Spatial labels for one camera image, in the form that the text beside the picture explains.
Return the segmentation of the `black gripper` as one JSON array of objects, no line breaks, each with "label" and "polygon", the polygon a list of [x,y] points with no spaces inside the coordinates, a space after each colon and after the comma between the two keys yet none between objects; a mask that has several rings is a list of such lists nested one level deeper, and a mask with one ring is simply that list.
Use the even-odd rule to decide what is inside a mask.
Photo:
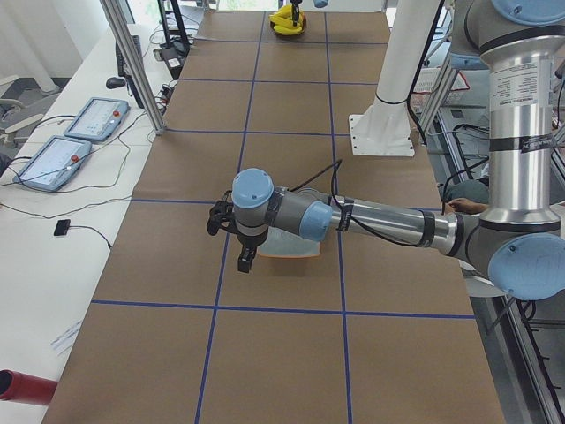
[{"label": "black gripper", "polygon": [[255,256],[257,248],[267,239],[268,226],[262,224],[257,227],[248,227],[238,223],[237,230],[237,239],[242,246],[241,253],[237,258],[237,270],[239,272],[250,272],[252,258]]}]

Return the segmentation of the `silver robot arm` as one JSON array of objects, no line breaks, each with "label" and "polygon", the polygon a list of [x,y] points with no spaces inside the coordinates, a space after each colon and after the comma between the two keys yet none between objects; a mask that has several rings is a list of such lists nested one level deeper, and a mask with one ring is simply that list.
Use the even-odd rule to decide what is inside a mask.
[{"label": "silver robot arm", "polygon": [[230,226],[251,269],[270,228],[322,241],[328,230],[431,247],[470,264],[494,287],[521,300],[547,299],[564,287],[561,219],[550,208],[551,79],[564,44],[561,1],[457,1],[449,56],[456,68],[489,71],[489,201],[484,212],[427,210],[277,186],[260,169],[232,183]]}]

